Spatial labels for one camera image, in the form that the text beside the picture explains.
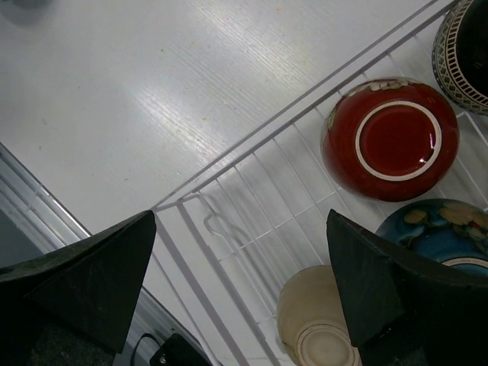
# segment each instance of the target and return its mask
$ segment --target black cable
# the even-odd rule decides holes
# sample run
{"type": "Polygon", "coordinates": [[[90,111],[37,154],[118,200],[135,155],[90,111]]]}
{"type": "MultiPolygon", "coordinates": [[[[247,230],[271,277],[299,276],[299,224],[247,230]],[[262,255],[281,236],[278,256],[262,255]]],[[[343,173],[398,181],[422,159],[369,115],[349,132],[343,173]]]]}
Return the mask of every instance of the black cable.
{"type": "Polygon", "coordinates": [[[152,339],[158,347],[162,347],[161,343],[159,343],[158,339],[152,335],[151,333],[144,333],[140,336],[139,340],[137,341],[136,345],[134,346],[134,350],[132,351],[132,355],[130,356],[130,366],[136,366],[136,352],[137,352],[137,347],[139,347],[140,341],[142,341],[145,338],[150,338],[152,339]]]}

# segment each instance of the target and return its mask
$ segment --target white shelf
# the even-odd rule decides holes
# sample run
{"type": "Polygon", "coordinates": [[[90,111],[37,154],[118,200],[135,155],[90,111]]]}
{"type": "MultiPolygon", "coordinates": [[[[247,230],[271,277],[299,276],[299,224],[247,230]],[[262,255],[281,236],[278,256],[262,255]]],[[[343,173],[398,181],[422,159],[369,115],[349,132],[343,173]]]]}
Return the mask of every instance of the white shelf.
{"type": "MultiPolygon", "coordinates": [[[[329,264],[329,210],[374,231],[406,204],[342,190],[323,167],[320,131],[342,93],[368,79],[402,75],[438,89],[431,51],[449,6],[432,2],[155,206],[161,220],[156,256],[162,267],[177,266],[172,281],[183,277],[194,290],[197,305],[186,305],[214,359],[292,365],[277,342],[278,295],[299,270],[329,264]],[[194,310],[199,306],[205,319],[194,310]]],[[[453,107],[459,153],[449,173],[416,200],[449,197],[488,210],[488,120],[453,107]]]]}

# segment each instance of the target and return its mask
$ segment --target black plastic piece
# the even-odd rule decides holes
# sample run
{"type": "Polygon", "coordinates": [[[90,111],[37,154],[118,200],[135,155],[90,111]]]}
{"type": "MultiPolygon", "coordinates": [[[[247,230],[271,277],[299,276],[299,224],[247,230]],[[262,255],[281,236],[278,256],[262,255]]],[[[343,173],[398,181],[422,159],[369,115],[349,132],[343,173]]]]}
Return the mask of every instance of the black plastic piece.
{"type": "Polygon", "coordinates": [[[179,334],[173,334],[151,357],[151,366],[210,366],[208,361],[194,350],[179,334]]]}
{"type": "Polygon", "coordinates": [[[156,235],[147,211],[0,269],[0,364],[110,365],[122,352],[156,235]]]}
{"type": "Polygon", "coordinates": [[[488,278],[423,258],[333,210],[327,238],[364,366],[488,365],[488,278]]]}

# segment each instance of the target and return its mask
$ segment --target red bowl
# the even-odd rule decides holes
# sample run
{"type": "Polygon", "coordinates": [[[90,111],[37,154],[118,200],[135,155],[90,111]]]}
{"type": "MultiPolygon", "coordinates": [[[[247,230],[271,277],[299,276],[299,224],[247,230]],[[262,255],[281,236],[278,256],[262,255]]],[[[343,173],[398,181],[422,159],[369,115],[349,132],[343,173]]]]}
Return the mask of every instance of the red bowl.
{"type": "Polygon", "coordinates": [[[459,130],[452,107],[435,89],[381,79],[339,101],[321,141],[326,167],[343,188],[397,202],[425,193],[449,170],[459,130]]]}

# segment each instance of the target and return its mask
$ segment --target ceramic bowl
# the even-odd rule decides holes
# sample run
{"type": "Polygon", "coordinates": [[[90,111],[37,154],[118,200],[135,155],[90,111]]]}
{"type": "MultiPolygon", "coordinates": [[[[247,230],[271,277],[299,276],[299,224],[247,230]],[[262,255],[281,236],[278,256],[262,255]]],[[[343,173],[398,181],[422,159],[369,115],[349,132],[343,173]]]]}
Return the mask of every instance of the ceramic bowl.
{"type": "Polygon", "coordinates": [[[392,213],[376,234],[433,261],[488,276],[488,215],[464,202],[408,204],[392,213]]]}
{"type": "Polygon", "coordinates": [[[432,188],[458,151],[458,122],[435,89],[411,79],[353,88],[329,115],[323,159],[350,191],[406,201],[432,188]]]}
{"type": "Polygon", "coordinates": [[[332,267],[305,269],[283,287],[277,308],[278,336],[299,366],[357,366],[332,267]]]}
{"type": "Polygon", "coordinates": [[[456,104],[488,115],[488,2],[461,0],[444,19],[434,42],[437,83],[456,104]]]}

